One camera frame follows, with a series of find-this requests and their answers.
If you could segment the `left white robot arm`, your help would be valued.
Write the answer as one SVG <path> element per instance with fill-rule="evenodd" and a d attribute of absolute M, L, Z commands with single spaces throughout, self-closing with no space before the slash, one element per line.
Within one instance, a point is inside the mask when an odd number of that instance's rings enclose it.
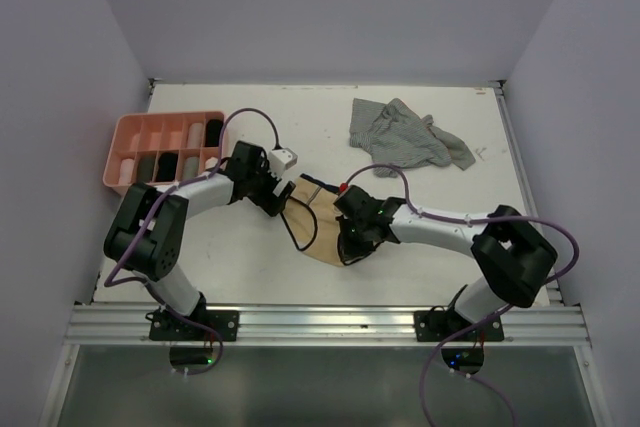
<path fill-rule="evenodd" d="M 178 265 L 186 222 L 206 211 L 245 198 L 275 217 L 295 189 L 284 181 L 297 155 L 280 146 L 267 151 L 239 141 L 232 154 L 202 174 L 168 186 L 129 187 L 103 244 L 115 261 L 104 285 L 141 283 L 166 310 L 185 339 L 201 337 L 208 326 L 204 295 Z"/>

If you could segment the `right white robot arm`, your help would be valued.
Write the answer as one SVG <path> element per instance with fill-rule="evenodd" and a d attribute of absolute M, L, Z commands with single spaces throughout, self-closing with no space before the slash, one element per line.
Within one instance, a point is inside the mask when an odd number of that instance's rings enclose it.
<path fill-rule="evenodd" d="M 506 205 L 447 222 L 443 213 L 420 212 L 399 197 L 376 199 L 353 185 L 343 189 L 334 206 L 338 252 L 347 262 L 369 256 L 385 242 L 428 245 L 476 261 L 481 277 L 463 286 L 446 309 L 447 331 L 461 340 L 508 305 L 530 307 L 558 258 L 542 234 Z"/>

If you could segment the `beige navy-trimmed underwear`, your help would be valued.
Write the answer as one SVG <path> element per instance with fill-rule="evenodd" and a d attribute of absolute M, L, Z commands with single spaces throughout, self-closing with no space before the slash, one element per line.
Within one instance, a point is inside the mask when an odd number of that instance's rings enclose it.
<path fill-rule="evenodd" d="M 322 263 L 342 267 L 337 254 L 341 212 L 334 205 L 339 187 L 308 174 L 301 174 L 295 185 L 280 218 L 296 249 Z"/>

